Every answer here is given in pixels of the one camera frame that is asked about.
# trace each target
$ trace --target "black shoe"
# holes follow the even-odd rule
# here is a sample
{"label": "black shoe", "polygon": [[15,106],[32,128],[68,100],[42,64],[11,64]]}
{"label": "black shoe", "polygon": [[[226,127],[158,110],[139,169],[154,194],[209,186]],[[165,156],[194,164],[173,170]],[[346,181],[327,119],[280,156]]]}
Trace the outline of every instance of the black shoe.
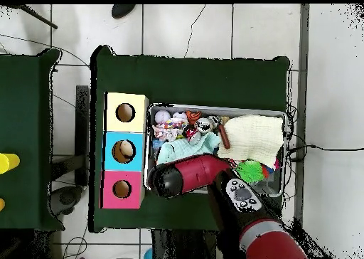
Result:
{"label": "black shoe", "polygon": [[114,5],[112,6],[111,16],[115,19],[120,19],[132,12],[134,7],[135,5]]}

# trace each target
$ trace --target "green table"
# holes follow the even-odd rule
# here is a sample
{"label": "green table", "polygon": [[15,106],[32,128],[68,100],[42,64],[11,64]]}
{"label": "green table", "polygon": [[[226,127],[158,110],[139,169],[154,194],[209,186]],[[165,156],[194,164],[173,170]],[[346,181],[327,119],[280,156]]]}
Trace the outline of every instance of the green table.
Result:
{"label": "green table", "polygon": [[205,194],[163,199],[149,192],[138,210],[100,209],[103,95],[143,94],[152,102],[285,111],[289,60],[208,60],[113,55],[100,46],[91,57],[90,228],[217,230]]}
{"label": "green table", "polygon": [[0,174],[0,228],[63,228],[47,207],[50,182],[50,72],[60,52],[0,55],[0,152],[21,162]]}

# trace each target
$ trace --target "yellow cube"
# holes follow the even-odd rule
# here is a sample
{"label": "yellow cube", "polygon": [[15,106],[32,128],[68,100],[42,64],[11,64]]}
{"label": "yellow cube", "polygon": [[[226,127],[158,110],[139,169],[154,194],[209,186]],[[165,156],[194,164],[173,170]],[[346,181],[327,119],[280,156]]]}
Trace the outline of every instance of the yellow cube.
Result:
{"label": "yellow cube", "polygon": [[108,132],[146,131],[146,111],[149,100],[144,95],[107,93],[104,108],[107,109],[106,130]]}

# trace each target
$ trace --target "gray bin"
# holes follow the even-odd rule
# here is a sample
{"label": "gray bin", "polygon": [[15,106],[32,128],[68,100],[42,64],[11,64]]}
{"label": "gray bin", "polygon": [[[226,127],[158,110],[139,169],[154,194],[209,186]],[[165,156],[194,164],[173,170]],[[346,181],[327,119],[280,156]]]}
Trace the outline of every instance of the gray bin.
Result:
{"label": "gray bin", "polygon": [[[284,192],[284,174],[286,166],[286,148],[287,148],[287,130],[288,130],[288,118],[285,112],[276,112],[271,110],[244,110],[240,108],[227,108],[227,107],[208,107],[208,106],[196,106],[196,105],[178,105],[178,104],[166,104],[166,103],[153,103],[149,106],[147,111],[147,125],[149,126],[146,133],[146,161],[144,165],[144,185],[147,189],[146,179],[149,174],[149,170],[154,166],[153,149],[151,147],[151,141],[153,137],[153,129],[151,128],[151,123],[154,121],[154,115],[159,110],[168,110],[172,115],[175,112],[185,112],[190,110],[191,112],[202,112],[204,117],[209,115],[217,116],[228,116],[231,118],[239,117],[243,115],[261,115],[267,117],[281,117],[283,118],[283,147],[279,150],[279,163],[280,170],[276,170],[274,173],[270,174],[268,178],[258,183],[251,184],[251,187],[258,194],[267,194],[270,197],[279,197]],[[193,191],[194,193],[206,194],[207,189],[201,188]]]}

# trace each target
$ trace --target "white towel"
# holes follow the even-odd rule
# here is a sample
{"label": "white towel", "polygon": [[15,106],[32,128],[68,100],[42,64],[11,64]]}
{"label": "white towel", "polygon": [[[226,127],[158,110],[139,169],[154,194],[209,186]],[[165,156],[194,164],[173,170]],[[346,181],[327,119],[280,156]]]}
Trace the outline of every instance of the white towel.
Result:
{"label": "white towel", "polygon": [[283,145],[282,118],[259,115],[235,117],[224,125],[230,148],[220,143],[218,156],[236,160],[253,159],[269,168]]}

